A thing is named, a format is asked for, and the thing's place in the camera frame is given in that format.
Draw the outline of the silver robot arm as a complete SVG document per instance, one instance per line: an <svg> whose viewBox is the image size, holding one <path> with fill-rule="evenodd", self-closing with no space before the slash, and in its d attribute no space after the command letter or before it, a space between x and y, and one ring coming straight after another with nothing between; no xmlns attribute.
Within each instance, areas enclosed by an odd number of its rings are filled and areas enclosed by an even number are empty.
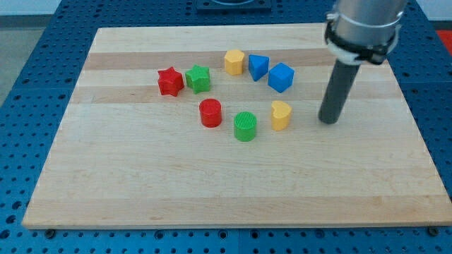
<svg viewBox="0 0 452 254"><path fill-rule="evenodd" d="M349 66L382 64L396 47L406 0L337 0L326 14L324 39Z"/></svg>

